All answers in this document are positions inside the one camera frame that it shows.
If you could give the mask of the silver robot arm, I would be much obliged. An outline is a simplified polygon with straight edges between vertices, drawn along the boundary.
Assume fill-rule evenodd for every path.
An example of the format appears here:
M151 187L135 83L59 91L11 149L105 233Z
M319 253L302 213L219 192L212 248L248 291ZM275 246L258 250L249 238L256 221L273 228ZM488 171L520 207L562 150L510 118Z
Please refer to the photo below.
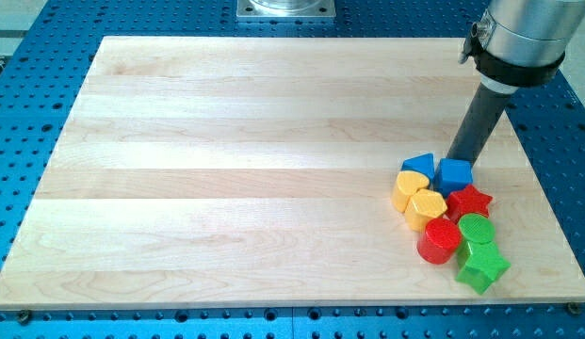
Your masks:
M473 58L481 83L511 94L556 75L585 17L585 0L492 0L472 23L459 62Z

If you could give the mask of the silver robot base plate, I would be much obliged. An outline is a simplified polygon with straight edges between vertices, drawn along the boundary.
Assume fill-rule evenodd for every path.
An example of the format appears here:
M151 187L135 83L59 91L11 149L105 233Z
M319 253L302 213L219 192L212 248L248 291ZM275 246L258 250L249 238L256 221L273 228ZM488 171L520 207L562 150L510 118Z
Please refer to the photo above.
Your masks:
M237 0L238 19L298 19L336 16L334 0Z

